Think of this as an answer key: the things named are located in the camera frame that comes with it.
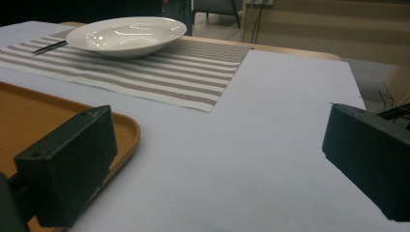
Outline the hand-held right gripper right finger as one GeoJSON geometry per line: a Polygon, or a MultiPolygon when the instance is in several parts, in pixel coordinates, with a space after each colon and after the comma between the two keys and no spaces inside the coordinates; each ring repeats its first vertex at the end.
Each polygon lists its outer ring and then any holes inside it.
{"type": "Polygon", "coordinates": [[[335,103],[322,151],[387,219],[410,222],[410,130],[335,103]]]}

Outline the grey chair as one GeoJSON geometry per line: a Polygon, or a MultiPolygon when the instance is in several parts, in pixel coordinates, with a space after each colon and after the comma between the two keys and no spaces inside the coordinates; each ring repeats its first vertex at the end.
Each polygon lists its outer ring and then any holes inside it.
{"type": "Polygon", "coordinates": [[[237,26],[241,27],[239,12],[243,8],[243,0],[193,0],[191,17],[195,20],[197,13],[233,15],[237,26]]]}

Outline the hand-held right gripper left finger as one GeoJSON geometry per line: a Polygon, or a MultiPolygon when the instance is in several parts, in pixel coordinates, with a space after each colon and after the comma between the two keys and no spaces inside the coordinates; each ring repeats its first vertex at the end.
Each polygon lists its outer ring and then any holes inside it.
{"type": "Polygon", "coordinates": [[[103,185],[118,152],[111,108],[80,112],[15,157],[23,220],[72,227],[103,185]]]}

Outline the striped placemat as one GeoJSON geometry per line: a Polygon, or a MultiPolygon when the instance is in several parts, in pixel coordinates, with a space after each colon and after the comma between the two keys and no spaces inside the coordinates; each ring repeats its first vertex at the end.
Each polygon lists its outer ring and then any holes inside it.
{"type": "Polygon", "coordinates": [[[0,48],[0,67],[210,112],[249,52],[246,47],[178,39],[151,55],[103,57],[65,45],[65,31],[0,48]]]}

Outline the white shallow bowl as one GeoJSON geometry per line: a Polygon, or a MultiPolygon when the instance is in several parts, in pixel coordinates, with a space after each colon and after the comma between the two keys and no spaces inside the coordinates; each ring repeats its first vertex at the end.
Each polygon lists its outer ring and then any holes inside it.
{"type": "Polygon", "coordinates": [[[161,50],[186,32],[187,26],[175,19],[133,16],[80,26],[67,35],[66,42],[108,57],[136,58],[161,50]]]}

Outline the black chopsticks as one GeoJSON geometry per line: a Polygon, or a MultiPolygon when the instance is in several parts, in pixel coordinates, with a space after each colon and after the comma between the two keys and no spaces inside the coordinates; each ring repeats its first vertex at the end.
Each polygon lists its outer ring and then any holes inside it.
{"type": "Polygon", "coordinates": [[[47,52],[49,50],[52,50],[52,49],[55,49],[55,48],[58,48],[58,47],[61,47],[61,46],[65,46],[67,44],[68,43],[66,41],[53,43],[51,45],[48,45],[48,46],[45,46],[45,47],[42,47],[42,48],[39,48],[39,49],[33,51],[32,54],[34,54],[34,55],[42,54],[44,52],[47,52]]]}

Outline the white table cover sheet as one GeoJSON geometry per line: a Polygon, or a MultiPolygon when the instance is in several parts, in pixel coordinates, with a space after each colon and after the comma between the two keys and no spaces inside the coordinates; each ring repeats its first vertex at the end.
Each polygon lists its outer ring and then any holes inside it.
{"type": "Polygon", "coordinates": [[[7,68],[0,81],[108,104],[141,127],[72,232],[410,232],[323,154],[332,105],[363,103],[344,62],[250,51],[209,112],[7,68]]]}

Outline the orange wooden tray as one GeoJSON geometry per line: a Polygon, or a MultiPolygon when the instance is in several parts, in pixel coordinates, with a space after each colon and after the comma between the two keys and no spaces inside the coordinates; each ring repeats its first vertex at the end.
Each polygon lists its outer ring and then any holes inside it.
{"type": "MultiPolygon", "coordinates": [[[[23,220],[14,188],[15,157],[76,114],[91,108],[95,107],[0,82],[0,232],[62,232],[70,228],[43,227],[35,217],[23,220]]],[[[91,200],[128,161],[139,143],[140,127],[136,121],[112,110],[111,113],[118,152],[91,200]]]]}

